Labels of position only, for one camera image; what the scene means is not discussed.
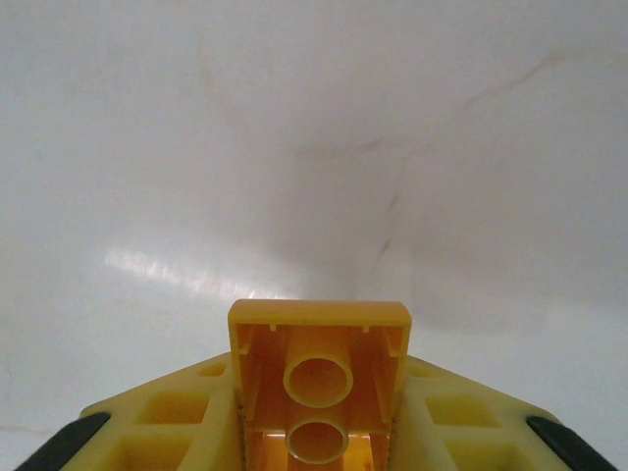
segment white backdrop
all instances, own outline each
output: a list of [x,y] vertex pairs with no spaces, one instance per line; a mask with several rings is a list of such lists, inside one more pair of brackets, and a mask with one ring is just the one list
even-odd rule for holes
[[628,3],[0,0],[0,467],[229,349],[239,297],[391,298],[411,353],[628,468]]

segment molded plastic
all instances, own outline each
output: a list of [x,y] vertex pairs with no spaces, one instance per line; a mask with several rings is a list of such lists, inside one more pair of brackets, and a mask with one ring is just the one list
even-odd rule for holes
[[544,410],[407,356],[400,304],[239,301],[229,327],[231,353],[87,407],[19,469],[615,469]]

